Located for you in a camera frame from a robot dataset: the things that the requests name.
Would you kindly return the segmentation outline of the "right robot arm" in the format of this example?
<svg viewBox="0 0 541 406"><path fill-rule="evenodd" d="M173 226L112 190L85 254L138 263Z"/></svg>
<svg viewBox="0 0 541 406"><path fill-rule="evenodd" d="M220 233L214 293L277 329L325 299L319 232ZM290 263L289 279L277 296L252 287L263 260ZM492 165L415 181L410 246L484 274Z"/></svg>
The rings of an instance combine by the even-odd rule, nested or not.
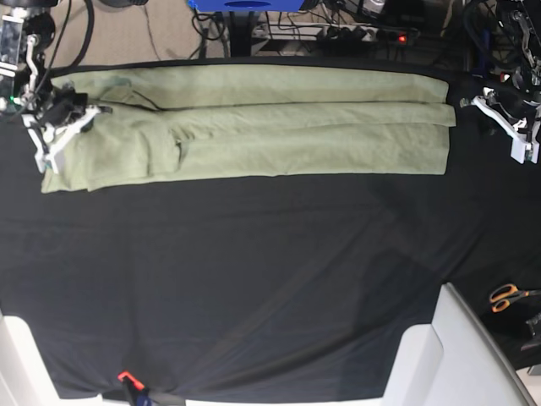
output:
<svg viewBox="0 0 541 406"><path fill-rule="evenodd" d="M60 173L64 150L77 135L89 130L94 118L112 109L90 103L70 83L52 83L52 64L69 17L59 32L50 14L57 1L2 1L1 120L22 120L36 148L40 173Z"/></svg>

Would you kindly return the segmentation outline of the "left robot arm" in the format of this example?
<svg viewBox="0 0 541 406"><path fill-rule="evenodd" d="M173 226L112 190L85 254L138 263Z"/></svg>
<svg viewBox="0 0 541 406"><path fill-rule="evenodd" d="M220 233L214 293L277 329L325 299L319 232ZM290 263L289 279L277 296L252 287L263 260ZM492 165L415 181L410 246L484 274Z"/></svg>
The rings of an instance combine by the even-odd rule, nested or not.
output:
<svg viewBox="0 0 541 406"><path fill-rule="evenodd" d="M481 93L464 100L511 138L511 158L540 154L540 2L470 1L462 26L488 67Z"/></svg>

